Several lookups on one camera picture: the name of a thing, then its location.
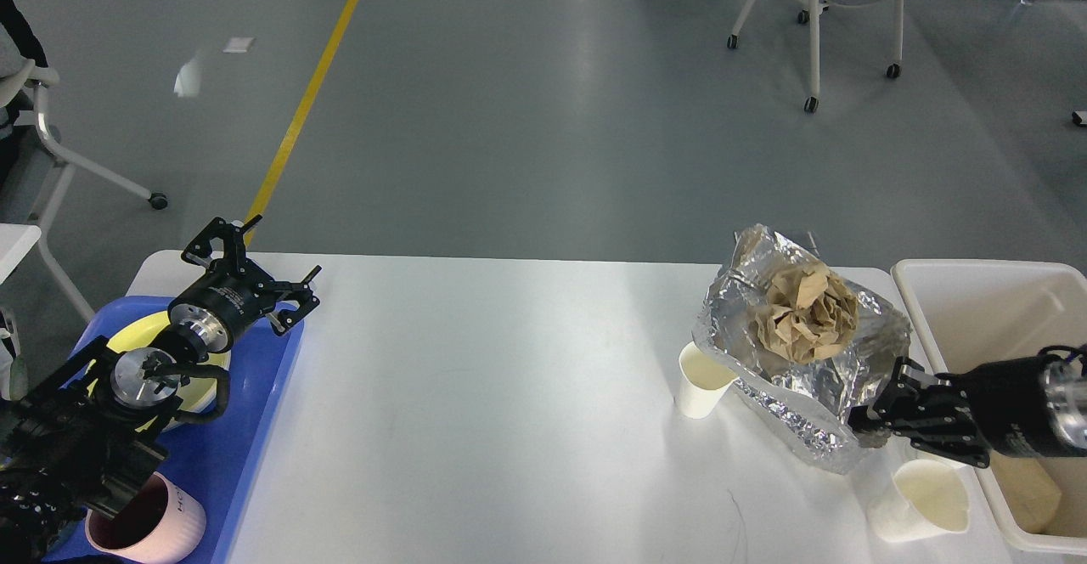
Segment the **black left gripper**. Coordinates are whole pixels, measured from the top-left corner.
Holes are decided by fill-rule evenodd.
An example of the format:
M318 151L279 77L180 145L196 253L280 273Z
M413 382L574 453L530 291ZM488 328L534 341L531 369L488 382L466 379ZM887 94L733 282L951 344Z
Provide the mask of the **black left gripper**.
M193 331L209 353L230 350L261 317L284 336L321 304L312 288L321 266L302 281L273 280L247 255L245 235L261 220L260 213L242 224L213 218L182 250L182 261L203 276L175 297L168 319Z

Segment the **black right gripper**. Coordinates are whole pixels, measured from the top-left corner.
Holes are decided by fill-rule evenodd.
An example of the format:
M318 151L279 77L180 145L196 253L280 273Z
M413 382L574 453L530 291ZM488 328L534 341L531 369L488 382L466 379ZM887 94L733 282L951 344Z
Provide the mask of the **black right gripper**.
M916 451L986 469L989 450L1009 458L1083 458L1084 362L1080 352L1038 352L998 360L951 383L911 358L896 358L882 405L853 408L857 436L904 437ZM961 412L961 393L971 411Z

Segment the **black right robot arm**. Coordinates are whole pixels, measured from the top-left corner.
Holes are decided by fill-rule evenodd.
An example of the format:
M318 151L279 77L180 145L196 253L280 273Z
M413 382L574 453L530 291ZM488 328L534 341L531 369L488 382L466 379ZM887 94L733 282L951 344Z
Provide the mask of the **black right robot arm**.
M850 410L848 426L859 437L907 437L921 452L987 468L991 453L1083 458L1084 413L1083 344L1048 344L959 374L928 374L897 358L874 401Z

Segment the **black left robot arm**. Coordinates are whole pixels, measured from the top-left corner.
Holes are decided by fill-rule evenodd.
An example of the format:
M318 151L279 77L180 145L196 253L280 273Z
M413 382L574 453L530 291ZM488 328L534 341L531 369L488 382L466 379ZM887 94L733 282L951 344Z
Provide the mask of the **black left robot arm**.
M318 308L311 283L275 279L247 254L245 223L213 218L182 250L202 275L167 306L150 343L85 344L3 412L3 561L39 563L82 512L116 521L149 486L171 422L204 425L228 412L232 379L213 365L267 319L277 336Z

